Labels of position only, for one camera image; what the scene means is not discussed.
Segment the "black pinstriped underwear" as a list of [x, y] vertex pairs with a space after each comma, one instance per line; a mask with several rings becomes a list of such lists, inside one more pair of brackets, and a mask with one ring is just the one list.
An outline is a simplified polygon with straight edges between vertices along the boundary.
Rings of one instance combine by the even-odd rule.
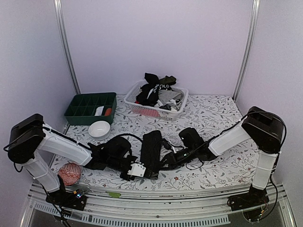
[[151, 131], [143, 135], [140, 161], [146, 167], [144, 177], [157, 180], [160, 168], [160, 152], [162, 147], [162, 135], [159, 130]]

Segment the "white underwear with black trim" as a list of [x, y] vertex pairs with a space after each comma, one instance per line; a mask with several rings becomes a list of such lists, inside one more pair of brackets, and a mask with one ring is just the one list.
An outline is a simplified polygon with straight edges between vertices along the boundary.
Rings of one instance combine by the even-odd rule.
[[96, 110], [95, 110], [94, 116], [101, 116], [102, 113], [103, 113], [103, 109], [104, 109], [104, 106], [97, 107]]

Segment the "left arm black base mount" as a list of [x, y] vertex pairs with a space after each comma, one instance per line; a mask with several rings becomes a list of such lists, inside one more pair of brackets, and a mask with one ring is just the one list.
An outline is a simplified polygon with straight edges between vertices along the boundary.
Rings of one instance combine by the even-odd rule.
[[46, 191], [46, 201], [63, 208], [84, 211], [87, 203], [86, 191], [77, 189], [68, 192], [63, 182], [60, 182], [59, 189], [54, 192]]

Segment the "right robot arm white sleeves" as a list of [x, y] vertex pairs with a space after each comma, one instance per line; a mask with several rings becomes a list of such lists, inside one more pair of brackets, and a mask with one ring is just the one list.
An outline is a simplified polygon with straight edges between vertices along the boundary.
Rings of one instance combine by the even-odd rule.
[[235, 125], [210, 139], [206, 143], [206, 151], [218, 157], [242, 142], [253, 140], [259, 150], [259, 158], [251, 185], [263, 190], [276, 169], [286, 134], [286, 124], [279, 116], [253, 106]]

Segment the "robot arm white sleeves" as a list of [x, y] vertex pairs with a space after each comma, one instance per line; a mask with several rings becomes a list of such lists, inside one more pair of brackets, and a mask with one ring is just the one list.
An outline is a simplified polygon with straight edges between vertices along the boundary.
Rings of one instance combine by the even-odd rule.
[[103, 170], [106, 163], [99, 155], [100, 149], [101, 146], [85, 146], [52, 129], [38, 113], [13, 126], [9, 144], [4, 147], [8, 158], [24, 167], [49, 193], [58, 191], [62, 183], [40, 151], [59, 155], [88, 169]]
[[242, 142], [253, 140], [259, 150], [259, 158], [251, 185], [263, 190], [276, 169], [286, 134], [286, 124], [279, 116], [253, 106], [235, 125], [210, 139], [206, 143], [206, 151], [218, 157]]

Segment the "left robot arm white sleeves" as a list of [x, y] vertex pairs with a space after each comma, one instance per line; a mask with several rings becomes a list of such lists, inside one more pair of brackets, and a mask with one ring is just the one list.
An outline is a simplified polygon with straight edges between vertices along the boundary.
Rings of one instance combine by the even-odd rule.
[[38, 113], [13, 126], [9, 144], [4, 147], [8, 158], [24, 167], [49, 193], [58, 191], [62, 183], [40, 151], [59, 155], [88, 169], [103, 170], [106, 163], [99, 155], [100, 149], [101, 146], [85, 146], [52, 129]]

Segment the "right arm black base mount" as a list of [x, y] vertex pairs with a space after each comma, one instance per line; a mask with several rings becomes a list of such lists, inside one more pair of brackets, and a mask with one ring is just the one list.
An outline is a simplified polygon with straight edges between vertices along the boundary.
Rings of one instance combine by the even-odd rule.
[[269, 198], [266, 189], [256, 189], [251, 185], [248, 192], [230, 196], [227, 200], [227, 205], [232, 211], [235, 211], [252, 208], [268, 202]]

